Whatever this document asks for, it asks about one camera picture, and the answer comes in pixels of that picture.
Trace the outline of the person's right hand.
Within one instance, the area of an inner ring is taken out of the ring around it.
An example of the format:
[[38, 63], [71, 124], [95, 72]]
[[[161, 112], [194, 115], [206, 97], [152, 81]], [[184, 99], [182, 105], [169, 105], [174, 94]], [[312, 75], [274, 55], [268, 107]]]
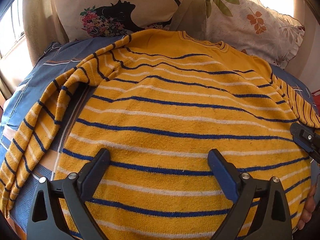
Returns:
[[315, 200], [314, 200], [315, 192], [316, 192], [316, 185], [312, 185], [312, 187], [310, 188], [308, 197], [306, 198], [306, 202], [305, 202], [302, 214], [297, 223], [298, 230], [302, 230], [305, 224], [308, 223], [312, 217], [312, 213], [316, 207]]

